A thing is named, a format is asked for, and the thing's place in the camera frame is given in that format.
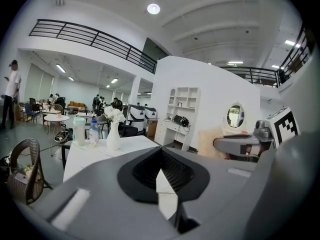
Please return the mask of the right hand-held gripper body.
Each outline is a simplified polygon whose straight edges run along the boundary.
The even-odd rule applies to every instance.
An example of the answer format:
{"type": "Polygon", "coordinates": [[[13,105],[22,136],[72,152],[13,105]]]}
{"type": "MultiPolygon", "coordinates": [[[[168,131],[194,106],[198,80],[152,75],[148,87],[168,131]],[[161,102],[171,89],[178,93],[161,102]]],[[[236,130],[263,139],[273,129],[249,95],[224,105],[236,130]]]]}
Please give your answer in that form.
{"type": "Polygon", "coordinates": [[[293,112],[283,107],[264,120],[258,120],[253,130],[255,143],[240,146],[240,154],[259,157],[264,151],[277,149],[281,143],[300,134],[293,112]]]}

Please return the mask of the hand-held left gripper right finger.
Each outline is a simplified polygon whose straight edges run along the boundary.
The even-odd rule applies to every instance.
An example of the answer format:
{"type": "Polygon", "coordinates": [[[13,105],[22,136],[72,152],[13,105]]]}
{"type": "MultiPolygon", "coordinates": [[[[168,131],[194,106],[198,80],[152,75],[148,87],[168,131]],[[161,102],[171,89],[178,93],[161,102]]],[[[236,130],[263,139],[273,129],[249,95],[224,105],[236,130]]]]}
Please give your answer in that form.
{"type": "Polygon", "coordinates": [[[252,162],[162,147],[161,213],[184,233],[216,215],[243,188],[252,162]]]}

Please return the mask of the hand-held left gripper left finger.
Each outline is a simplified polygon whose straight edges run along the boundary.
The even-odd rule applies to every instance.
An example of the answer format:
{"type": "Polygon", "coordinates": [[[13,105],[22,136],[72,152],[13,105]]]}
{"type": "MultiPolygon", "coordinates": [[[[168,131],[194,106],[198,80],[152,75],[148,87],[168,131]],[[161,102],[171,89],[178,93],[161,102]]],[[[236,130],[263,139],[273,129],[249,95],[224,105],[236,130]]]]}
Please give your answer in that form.
{"type": "Polygon", "coordinates": [[[50,240],[174,239],[178,232],[158,204],[138,201],[157,192],[132,173],[157,151],[147,148],[85,167],[33,208],[32,224],[50,240]]]}

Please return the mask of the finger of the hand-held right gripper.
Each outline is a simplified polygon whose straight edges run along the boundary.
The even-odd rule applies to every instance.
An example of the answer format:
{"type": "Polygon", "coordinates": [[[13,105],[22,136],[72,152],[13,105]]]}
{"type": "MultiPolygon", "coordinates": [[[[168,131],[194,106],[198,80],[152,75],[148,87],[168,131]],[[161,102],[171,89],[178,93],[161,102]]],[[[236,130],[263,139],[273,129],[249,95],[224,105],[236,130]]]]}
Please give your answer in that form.
{"type": "Polygon", "coordinates": [[[213,141],[213,146],[220,152],[235,156],[258,156],[260,141],[253,134],[224,135],[213,141]]]}

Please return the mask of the person's right hand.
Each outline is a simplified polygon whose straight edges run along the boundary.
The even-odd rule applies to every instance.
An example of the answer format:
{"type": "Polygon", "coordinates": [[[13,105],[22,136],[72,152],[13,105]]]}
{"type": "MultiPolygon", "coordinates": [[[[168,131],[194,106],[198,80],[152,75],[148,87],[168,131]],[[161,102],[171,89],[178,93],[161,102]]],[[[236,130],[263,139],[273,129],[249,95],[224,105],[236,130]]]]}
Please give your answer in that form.
{"type": "Polygon", "coordinates": [[[238,156],[233,154],[226,154],[227,160],[233,160],[233,161],[241,161],[241,162],[252,162],[257,163],[259,158],[258,157],[252,157],[252,156],[238,156]]]}

